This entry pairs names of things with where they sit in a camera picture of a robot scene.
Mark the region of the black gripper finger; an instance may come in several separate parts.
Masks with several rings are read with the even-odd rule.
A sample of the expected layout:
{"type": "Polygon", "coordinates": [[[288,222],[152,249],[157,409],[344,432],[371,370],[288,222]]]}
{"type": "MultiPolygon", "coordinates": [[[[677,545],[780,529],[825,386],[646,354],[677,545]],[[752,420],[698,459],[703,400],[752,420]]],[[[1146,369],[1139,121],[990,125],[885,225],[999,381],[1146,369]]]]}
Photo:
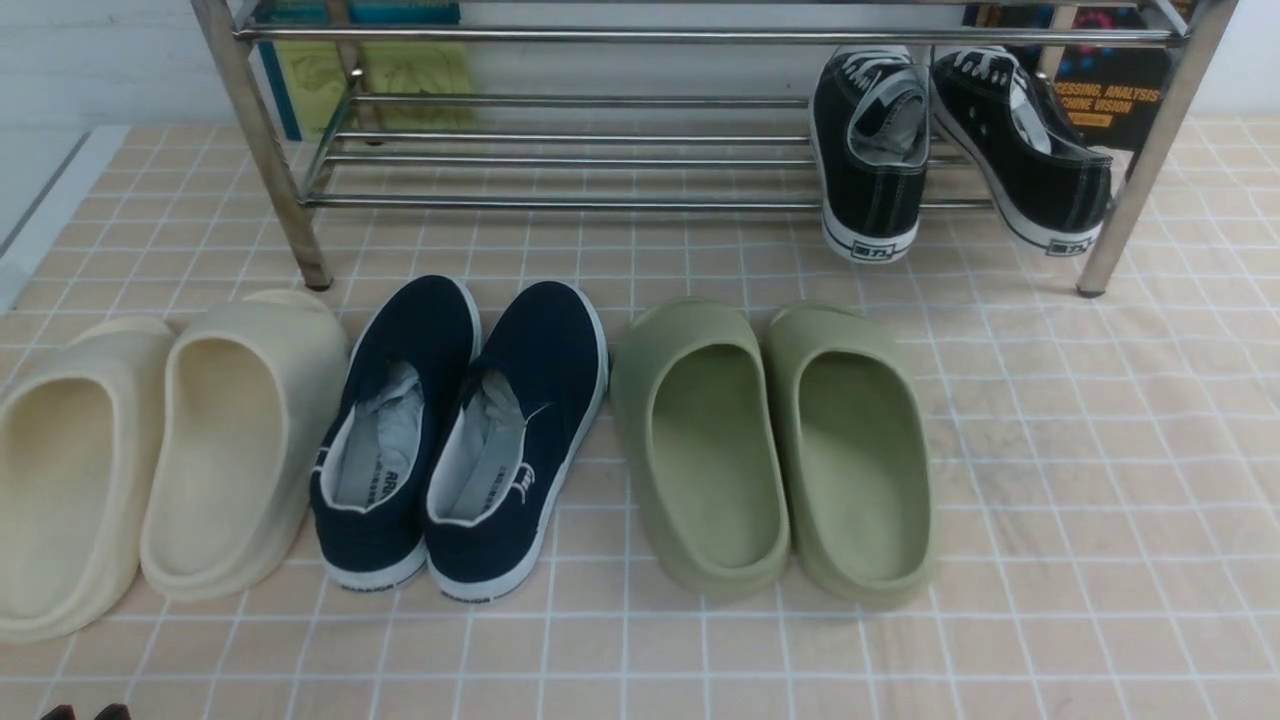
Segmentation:
{"type": "Polygon", "coordinates": [[[131,710],[124,703],[113,703],[100,710],[93,720],[131,720],[131,710]]]}

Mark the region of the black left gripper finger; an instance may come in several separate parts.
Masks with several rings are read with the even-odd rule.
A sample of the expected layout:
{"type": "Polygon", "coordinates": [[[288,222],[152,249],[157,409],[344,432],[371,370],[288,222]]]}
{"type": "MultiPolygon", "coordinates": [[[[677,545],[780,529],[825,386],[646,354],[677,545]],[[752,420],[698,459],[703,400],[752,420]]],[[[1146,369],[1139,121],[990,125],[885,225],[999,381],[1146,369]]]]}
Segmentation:
{"type": "Polygon", "coordinates": [[[76,720],[76,711],[69,705],[59,705],[46,714],[44,714],[41,720],[76,720]]]}

